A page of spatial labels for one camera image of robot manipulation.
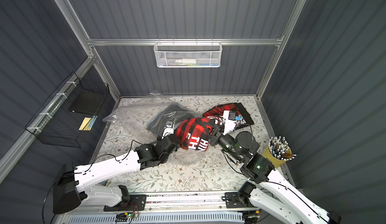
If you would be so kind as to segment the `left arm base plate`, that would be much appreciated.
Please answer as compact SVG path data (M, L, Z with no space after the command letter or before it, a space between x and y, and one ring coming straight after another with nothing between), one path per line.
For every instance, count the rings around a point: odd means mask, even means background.
M132 212L143 211L146 205L147 195L136 194L123 197L117 205L113 207L104 206L105 212Z

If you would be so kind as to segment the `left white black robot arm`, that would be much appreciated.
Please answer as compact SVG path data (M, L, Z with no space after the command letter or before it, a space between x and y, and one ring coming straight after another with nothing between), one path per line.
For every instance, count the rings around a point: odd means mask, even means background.
M98 187L97 184L122 175L164 164L181 146L181 139L170 134L160 141L142 144L119 157L74 166L64 164L53 185L53 213L64 214L82 205L114 207L128 199L124 188Z

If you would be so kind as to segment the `dark grey pinstripe shirt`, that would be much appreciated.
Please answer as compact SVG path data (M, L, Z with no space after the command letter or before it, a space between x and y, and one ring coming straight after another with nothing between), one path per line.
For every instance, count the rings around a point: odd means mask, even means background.
M185 120L190 120L194 114L179 104L172 103L159 112L148 124L146 129L157 137L162 137L167 121L174 122L174 130Z

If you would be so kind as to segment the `black shirt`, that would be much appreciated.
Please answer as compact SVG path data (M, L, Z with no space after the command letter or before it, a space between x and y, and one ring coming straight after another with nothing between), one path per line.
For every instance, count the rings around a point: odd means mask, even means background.
M244 107L244 105L240 102L236 102L236 103L234 103L234 106L235 106L234 111L238 112L237 115L242 117L242 120L241 120L240 124L238 125L238 128L240 129L240 128L245 128L248 126L253 126L254 121L253 121L250 113Z

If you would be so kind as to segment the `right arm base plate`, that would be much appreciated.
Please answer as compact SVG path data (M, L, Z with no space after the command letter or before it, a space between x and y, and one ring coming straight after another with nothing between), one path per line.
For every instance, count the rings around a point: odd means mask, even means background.
M226 192L224 196L222 196L222 201L225 202L228 209L255 208L246 197L240 197L238 192Z

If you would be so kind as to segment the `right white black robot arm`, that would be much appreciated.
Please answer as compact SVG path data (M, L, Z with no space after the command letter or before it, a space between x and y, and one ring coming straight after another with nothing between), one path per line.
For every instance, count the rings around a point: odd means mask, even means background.
M285 224L339 224L342 217L306 198L274 167L273 162L253 152L256 142L251 132L240 141L225 134L224 127L213 127L210 144L219 145L223 154L242 162L240 173L247 181L238 191L242 206L254 206Z

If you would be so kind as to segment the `clear plastic vacuum bag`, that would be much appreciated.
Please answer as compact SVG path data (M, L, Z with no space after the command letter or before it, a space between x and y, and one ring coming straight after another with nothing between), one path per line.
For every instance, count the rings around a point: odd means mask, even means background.
M207 109L198 97L151 94L142 98L123 98L118 108L104 118L110 127L99 151L101 160L118 157L142 144L156 141L158 137L146 129L147 124L172 103L192 112L194 118L201 117Z

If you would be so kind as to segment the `red plaid printed shirt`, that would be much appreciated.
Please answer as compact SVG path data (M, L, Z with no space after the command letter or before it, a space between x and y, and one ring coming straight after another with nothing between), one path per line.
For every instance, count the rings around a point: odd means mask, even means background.
M220 104L217 105L208 111L202 114L203 117L208 116L223 116L225 110L236 112L238 115L240 114L239 108L236 106L236 103L228 103L228 104Z

